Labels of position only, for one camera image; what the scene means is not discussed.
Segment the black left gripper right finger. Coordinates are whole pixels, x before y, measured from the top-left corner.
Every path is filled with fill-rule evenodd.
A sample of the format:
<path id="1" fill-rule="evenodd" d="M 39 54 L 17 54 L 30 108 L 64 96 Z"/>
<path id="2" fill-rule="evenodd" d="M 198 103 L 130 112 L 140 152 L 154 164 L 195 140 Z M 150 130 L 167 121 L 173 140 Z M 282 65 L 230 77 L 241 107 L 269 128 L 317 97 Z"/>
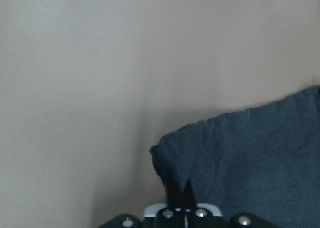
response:
<path id="1" fill-rule="evenodd" d="M 188 180 L 182 193 L 182 208 L 186 211 L 191 211 L 197 207 L 198 204 L 196 202 L 192 182 Z"/>

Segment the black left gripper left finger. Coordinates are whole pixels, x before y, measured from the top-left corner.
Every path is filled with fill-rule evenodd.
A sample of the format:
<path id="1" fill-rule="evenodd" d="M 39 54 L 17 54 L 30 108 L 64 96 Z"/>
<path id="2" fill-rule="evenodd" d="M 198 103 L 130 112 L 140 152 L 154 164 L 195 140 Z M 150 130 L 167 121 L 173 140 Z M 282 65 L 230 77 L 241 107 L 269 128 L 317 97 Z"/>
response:
<path id="1" fill-rule="evenodd" d="M 181 210 L 183 208 L 182 194 L 178 185 L 168 180 L 165 183 L 167 207 L 170 210 Z"/>

